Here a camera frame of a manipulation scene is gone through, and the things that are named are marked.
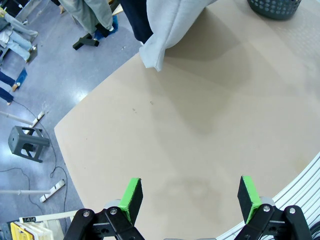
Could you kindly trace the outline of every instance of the dark pants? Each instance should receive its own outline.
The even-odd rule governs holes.
[[[16,82],[11,77],[5,75],[2,72],[0,72],[0,81],[4,82],[5,84],[10,85],[10,87],[12,87]],[[8,103],[11,103],[14,99],[14,97],[10,93],[8,93],[6,90],[4,90],[1,87],[0,87],[0,98],[6,100]]]
[[[60,6],[60,2],[58,0],[51,0],[55,5]]]
[[[131,24],[135,38],[145,44],[154,34],[148,21],[147,0],[120,0],[120,4]]]

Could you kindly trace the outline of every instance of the floor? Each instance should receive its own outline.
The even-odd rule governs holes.
[[[57,166],[65,169],[68,185],[45,203],[40,203],[40,195],[31,196],[32,201],[39,207],[32,204],[27,195],[1,194],[0,223],[17,220],[23,216],[63,212],[66,189],[65,211],[83,207],[65,166],[54,127],[91,90],[135,55],[140,47],[123,12],[118,15],[119,29],[115,34],[102,39],[98,47],[83,46],[78,51],[75,51],[72,45],[79,37],[86,34],[85,31],[67,12],[60,15],[59,8],[51,1],[43,0],[32,12],[28,21],[28,26],[39,32],[34,41],[38,44],[38,56],[26,65],[20,56],[9,52],[4,58],[1,71],[16,79],[22,69],[26,68],[28,74],[26,80],[12,95],[15,101],[25,105],[35,115],[45,111],[41,123],[51,138],[56,160],[52,147],[43,151],[41,155],[43,163],[13,155],[8,146],[9,134],[13,126],[24,124],[0,116],[0,189],[28,189],[28,179],[19,169],[1,172],[11,168],[23,170],[30,178],[31,190],[52,188],[59,180],[66,179],[60,168],[50,178],[55,161]],[[0,87],[10,90],[10,87],[2,82]],[[31,121],[34,119],[24,107],[15,102],[7,106],[6,102],[0,99],[0,111]],[[61,221],[61,226],[65,229],[65,221]]]

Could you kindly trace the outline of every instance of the bolt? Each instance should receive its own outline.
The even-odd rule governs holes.
[[[90,212],[89,211],[85,211],[84,213],[83,213],[83,216],[84,217],[88,217],[90,215]]]
[[[263,211],[269,212],[269,211],[270,211],[270,207],[269,207],[269,206],[264,206],[264,207],[263,207]]]
[[[293,207],[291,207],[289,210],[289,213],[294,214],[295,212],[296,212],[296,210]]]
[[[111,213],[112,215],[115,215],[115,214],[117,213],[117,209],[112,208],[112,209],[110,210],[110,213]]]

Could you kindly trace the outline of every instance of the plastic basket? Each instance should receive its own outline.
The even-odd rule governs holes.
[[[10,225],[13,240],[54,240],[53,232],[38,223],[15,221]]]

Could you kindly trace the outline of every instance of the white pole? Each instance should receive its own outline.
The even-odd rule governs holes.
[[[14,119],[14,120],[16,120],[18,122],[21,122],[21,123],[24,123],[24,124],[33,125],[32,121],[24,120],[24,119],[22,119],[22,118],[20,118],[18,116],[6,113],[4,111],[0,111],[0,115],[3,115],[3,116],[5,116],[7,118],[10,118],[10,119]]]
[[[0,190],[0,194],[49,194],[50,190]]]

